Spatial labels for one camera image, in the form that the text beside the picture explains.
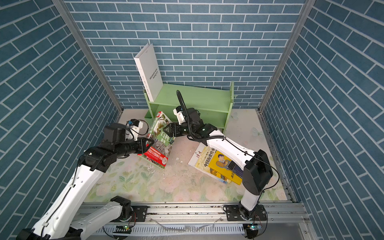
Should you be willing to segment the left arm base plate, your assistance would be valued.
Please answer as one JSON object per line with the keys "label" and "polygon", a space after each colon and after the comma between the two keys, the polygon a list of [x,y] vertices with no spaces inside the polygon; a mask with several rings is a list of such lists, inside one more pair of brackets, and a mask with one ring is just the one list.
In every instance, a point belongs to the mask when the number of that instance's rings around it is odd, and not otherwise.
{"label": "left arm base plate", "polygon": [[131,206],[128,214],[122,213],[117,219],[112,220],[116,223],[143,223],[147,217],[148,206]]}

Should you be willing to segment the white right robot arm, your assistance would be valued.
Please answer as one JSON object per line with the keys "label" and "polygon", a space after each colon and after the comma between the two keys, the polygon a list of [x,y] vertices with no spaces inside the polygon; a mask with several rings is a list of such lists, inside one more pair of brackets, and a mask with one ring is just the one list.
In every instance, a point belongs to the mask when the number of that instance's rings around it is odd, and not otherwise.
{"label": "white right robot arm", "polygon": [[242,184],[246,189],[239,203],[240,215],[245,220],[256,215],[260,196],[273,176],[273,168],[264,151],[255,152],[235,143],[211,124],[170,123],[164,128],[164,132],[169,137],[188,136],[235,162],[243,171]]}

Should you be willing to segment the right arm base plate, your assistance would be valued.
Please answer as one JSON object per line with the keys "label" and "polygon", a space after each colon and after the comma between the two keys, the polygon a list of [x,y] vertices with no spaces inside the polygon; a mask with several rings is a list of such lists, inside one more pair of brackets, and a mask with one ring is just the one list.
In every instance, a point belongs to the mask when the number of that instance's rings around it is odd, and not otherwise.
{"label": "right arm base plate", "polygon": [[247,210],[240,204],[238,205],[224,205],[223,210],[226,214],[227,221],[266,221],[267,211],[263,205],[256,205],[251,211]]}

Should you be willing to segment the green nature encyclopedia book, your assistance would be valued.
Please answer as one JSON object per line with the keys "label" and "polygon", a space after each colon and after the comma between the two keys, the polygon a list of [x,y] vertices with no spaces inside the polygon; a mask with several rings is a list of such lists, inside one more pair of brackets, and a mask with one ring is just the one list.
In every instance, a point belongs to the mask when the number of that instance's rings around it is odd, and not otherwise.
{"label": "green nature encyclopedia book", "polygon": [[147,134],[147,138],[154,141],[152,146],[140,158],[148,160],[159,168],[164,169],[167,165],[175,137],[169,137],[164,128],[171,123],[171,120],[164,112],[158,112],[155,120]]}

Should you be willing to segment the white paperback book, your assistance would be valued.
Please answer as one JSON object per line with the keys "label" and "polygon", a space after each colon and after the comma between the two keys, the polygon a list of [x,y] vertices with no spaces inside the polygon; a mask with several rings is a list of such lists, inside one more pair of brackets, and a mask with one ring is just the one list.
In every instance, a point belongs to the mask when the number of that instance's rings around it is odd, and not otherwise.
{"label": "white paperback book", "polygon": [[163,87],[163,80],[153,44],[147,43],[134,60],[148,99],[150,102],[155,102]]}

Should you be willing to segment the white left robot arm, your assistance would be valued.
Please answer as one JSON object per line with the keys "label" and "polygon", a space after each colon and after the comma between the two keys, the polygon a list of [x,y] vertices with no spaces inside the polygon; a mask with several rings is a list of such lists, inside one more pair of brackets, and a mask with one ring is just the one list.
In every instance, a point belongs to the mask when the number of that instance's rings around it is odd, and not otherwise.
{"label": "white left robot arm", "polygon": [[139,133],[146,124],[144,120],[132,119],[125,125],[105,126],[101,143],[80,156],[74,174],[53,205],[32,228],[21,230],[17,239],[85,240],[112,220],[134,220],[131,201],[120,196],[81,220],[75,221],[74,217],[90,190],[117,159],[144,154],[154,144]]}

